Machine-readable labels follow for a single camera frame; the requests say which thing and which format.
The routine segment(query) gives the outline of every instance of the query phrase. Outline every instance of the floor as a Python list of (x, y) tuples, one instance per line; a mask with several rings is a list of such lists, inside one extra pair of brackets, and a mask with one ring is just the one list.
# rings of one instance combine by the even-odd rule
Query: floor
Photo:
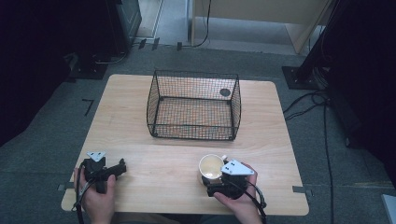
[[(142, 24), (137, 41), (146, 38), (148, 43), (160, 38), (160, 44), (183, 46), (191, 44), (186, 20), (186, 0), (139, 0)], [(203, 42), (206, 34), (206, 18), (198, 18), (196, 23), (195, 44)], [(319, 26), (300, 55), (307, 55), (318, 39), (322, 27)], [(239, 21), (209, 19), (209, 32), (206, 42), (200, 47), (205, 49), (231, 49), (295, 55), (284, 23), (264, 21)]]

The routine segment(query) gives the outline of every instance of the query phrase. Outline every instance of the black wire mesh basket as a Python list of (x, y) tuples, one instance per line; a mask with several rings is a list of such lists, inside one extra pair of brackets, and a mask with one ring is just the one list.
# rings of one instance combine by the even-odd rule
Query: black wire mesh basket
[(152, 136), (234, 140), (240, 119), (238, 75), (155, 71), (147, 107)]

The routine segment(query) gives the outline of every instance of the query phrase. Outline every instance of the wooden desk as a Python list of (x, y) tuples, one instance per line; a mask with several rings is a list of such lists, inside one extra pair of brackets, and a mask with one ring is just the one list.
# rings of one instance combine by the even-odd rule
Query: wooden desk
[[(286, 23), (294, 49), (300, 53), (331, 2), (332, 0), (216, 0), (212, 1), (210, 18)], [(195, 38), (195, 17), (206, 18), (208, 6), (209, 0), (192, 0), (192, 45)]]
[[(268, 215), (304, 216), (308, 205), (301, 186), (288, 129), (272, 82), (240, 81), (242, 118), (233, 142), (171, 140), (151, 137), (146, 123), (152, 77), (110, 77), (81, 150), (106, 151), (106, 165), (125, 159), (127, 173), (117, 181), (116, 211), (178, 214), (229, 214), (207, 197), (197, 179), (198, 162), (206, 154), (244, 161), (259, 174), (258, 187)], [(62, 208), (70, 211), (75, 192), (68, 189)]]

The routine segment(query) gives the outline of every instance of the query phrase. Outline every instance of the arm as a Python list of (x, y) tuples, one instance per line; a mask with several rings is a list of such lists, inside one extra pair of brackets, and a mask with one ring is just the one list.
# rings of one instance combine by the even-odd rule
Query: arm
[[(78, 168), (74, 171), (74, 183), (75, 189), (77, 184)], [(84, 170), (81, 171), (79, 187), (81, 188), (85, 185), (87, 181), (85, 180)], [(82, 207), (87, 212), (90, 217), (91, 224), (109, 224), (111, 218), (114, 215), (114, 188), (116, 186), (116, 177), (111, 175), (107, 180), (107, 193), (100, 194), (97, 193), (95, 189), (89, 188), (84, 195), (82, 200)]]
[[(248, 168), (253, 170), (251, 166), (247, 164), (244, 165), (246, 165)], [(254, 171), (254, 175), (249, 175), (247, 181), (249, 181), (253, 185), (256, 185), (257, 172)], [(249, 185), (247, 187), (247, 192), (253, 197), (256, 197), (256, 190), (254, 189), (253, 186)], [(246, 194), (242, 195), (240, 198), (236, 200), (230, 199), (218, 192), (216, 192), (213, 196), (219, 202), (230, 208), (235, 214), (236, 218), (238, 218), (238, 220), (241, 223), (262, 224), (262, 219), (261, 216), (259, 215), (256, 205), (253, 203), (253, 201), (251, 201), (251, 199)]]

